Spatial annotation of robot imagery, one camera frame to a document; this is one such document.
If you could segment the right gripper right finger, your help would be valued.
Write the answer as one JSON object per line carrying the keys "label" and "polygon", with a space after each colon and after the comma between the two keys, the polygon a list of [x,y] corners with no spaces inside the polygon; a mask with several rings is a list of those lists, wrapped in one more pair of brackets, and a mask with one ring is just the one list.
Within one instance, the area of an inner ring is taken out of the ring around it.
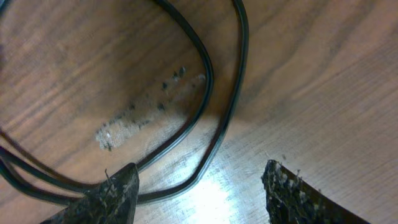
{"label": "right gripper right finger", "polygon": [[261,177],[266,191],[269,223],[343,224],[367,223],[325,197],[280,162],[268,160]]}

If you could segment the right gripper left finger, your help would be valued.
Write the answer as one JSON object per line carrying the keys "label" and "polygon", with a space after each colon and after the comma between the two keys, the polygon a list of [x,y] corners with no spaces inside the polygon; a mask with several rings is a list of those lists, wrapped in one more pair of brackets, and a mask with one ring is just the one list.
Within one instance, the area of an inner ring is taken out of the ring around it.
{"label": "right gripper left finger", "polygon": [[129,163],[95,189],[45,224],[131,224],[137,205],[139,176],[135,163]]}

